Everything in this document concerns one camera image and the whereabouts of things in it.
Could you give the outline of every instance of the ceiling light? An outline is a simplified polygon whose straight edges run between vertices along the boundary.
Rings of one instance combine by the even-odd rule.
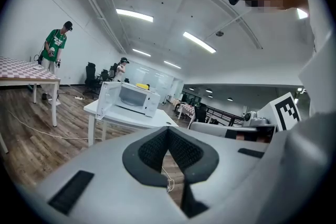
[[[163,62],[166,63],[166,64],[168,64],[168,65],[171,65],[171,66],[174,66],[176,68],[181,69],[181,67],[178,67],[178,66],[174,65],[173,63],[170,63],[170,62],[167,62],[167,61],[163,61]]]
[[[140,71],[140,72],[149,74],[148,72],[145,72],[145,71],[143,71],[143,70],[140,70],[140,69],[137,69],[137,70]]]
[[[139,50],[136,50],[136,49],[132,49],[133,51],[135,51],[135,52],[138,52],[138,53],[140,53],[140,54],[145,54],[146,56],[151,56],[150,54],[147,54],[146,52],[143,52],[143,51],[139,51]]]
[[[153,17],[147,16],[147,15],[143,15],[141,13],[130,12],[129,10],[118,9],[118,8],[116,9],[116,11],[117,11],[118,14],[121,14],[121,15],[127,15],[127,16],[131,16],[131,17],[147,20],[149,22],[153,22]]]
[[[211,52],[212,54],[216,52],[215,49],[213,49],[212,47],[210,47],[208,44],[204,43],[203,41],[199,40],[198,38],[194,37],[193,35],[190,35],[188,32],[184,32],[183,36],[199,44],[201,47]]]
[[[298,12],[299,19],[307,18],[308,13],[304,12],[303,10],[297,8],[296,11]]]

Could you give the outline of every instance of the table leg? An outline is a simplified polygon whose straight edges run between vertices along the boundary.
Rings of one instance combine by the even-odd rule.
[[[3,148],[4,152],[7,154],[8,149],[6,147],[5,141],[3,140],[2,136],[1,136],[1,133],[0,133],[0,144],[1,144],[1,147]]]
[[[103,132],[101,139],[104,141],[106,139],[106,129],[107,129],[107,121],[103,121]]]
[[[93,140],[95,139],[95,128],[96,128],[96,117],[94,115],[89,115],[89,146],[93,145]]]
[[[191,119],[190,119],[190,123],[189,123],[189,125],[188,125],[188,129],[190,129],[190,125],[195,121],[195,118],[196,118],[196,115],[195,115],[195,113],[194,113],[193,116],[192,116]]]
[[[182,109],[181,109],[181,111],[180,111],[180,114],[179,114],[178,120],[180,119],[180,117],[181,117],[181,114],[182,114]]]
[[[33,103],[36,104],[36,88],[37,88],[37,84],[34,84],[34,88],[33,88]]]
[[[52,114],[52,124],[54,127],[57,126],[57,120],[56,120],[56,99],[57,99],[57,89],[58,89],[58,83],[54,84],[54,90],[52,95],[52,105],[51,105],[51,114]]]

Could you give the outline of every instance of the checkered tablecloth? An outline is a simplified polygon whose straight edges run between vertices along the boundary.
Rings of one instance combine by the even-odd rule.
[[[192,115],[195,114],[195,108],[193,106],[188,105],[188,104],[181,104],[181,107],[183,107],[183,109],[188,111],[189,114],[192,114]]]
[[[60,80],[44,68],[34,69],[36,66],[42,68],[36,63],[0,57],[0,79]]]

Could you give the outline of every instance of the cap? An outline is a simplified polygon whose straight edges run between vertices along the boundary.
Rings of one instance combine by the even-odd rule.
[[[127,58],[126,58],[126,57],[122,57],[122,58],[120,59],[120,62],[130,63],[130,62],[127,61]]]
[[[64,24],[65,28],[67,28],[68,30],[72,31],[72,22],[70,21],[67,21],[65,24]]]

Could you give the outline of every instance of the microwave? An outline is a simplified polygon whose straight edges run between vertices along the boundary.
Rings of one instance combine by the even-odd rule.
[[[124,82],[103,82],[96,118],[101,120],[114,105],[153,117],[159,101],[160,96],[156,92]]]

